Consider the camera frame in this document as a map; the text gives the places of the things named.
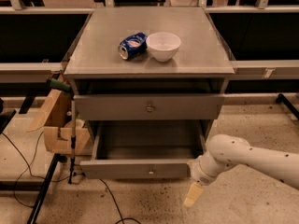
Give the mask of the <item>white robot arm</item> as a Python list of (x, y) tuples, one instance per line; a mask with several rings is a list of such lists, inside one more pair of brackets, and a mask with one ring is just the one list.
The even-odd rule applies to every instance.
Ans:
[(253, 147), (243, 138), (217, 134), (206, 142), (203, 155), (188, 161), (192, 183), (184, 205), (192, 207), (203, 193), (204, 186), (239, 164), (299, 189), (298, 154)]

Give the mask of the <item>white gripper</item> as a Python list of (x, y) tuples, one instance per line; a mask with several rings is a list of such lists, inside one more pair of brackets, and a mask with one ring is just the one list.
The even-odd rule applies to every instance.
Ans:
[(196, 183), (190, 185), (183, 204), (186, 207), (192, 207), (204, 191), (202, 186), (207, 186), (214, 182), (218, 175), (225, 171), (225, 168), (225, 163), (216, 161), (210, 155), (201, 155), (191, 160), (190, 175), (191, 179)]

